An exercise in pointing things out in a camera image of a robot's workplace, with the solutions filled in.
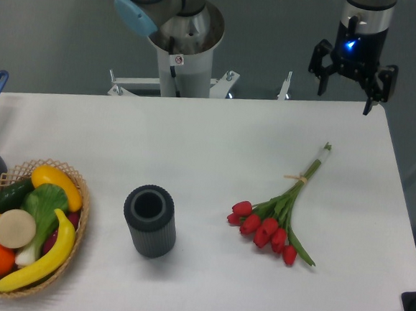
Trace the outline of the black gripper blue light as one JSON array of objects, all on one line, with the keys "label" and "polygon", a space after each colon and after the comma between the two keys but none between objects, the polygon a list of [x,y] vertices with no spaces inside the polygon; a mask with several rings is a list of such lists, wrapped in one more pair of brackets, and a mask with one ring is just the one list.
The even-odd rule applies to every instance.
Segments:
[{"label": "black gripper blue light", "polygon": [[[368,79],[366,84],[366,105],[363,115],[369,115],[371,108],[379,102],[386,103],[396,88],[399,68],[396,65],[380,66],[388,30],[371,34],[350,35],[348,28],[339,23],[335,47],[328,40],[321,40],[315,47],[310,59],[308,71],[319,80],[318,96],[322,96],[328,87],[328,79],[333,67],[344,77],[360,81]],[[331,54],[332,63],[323,65],[323,59]]]}]

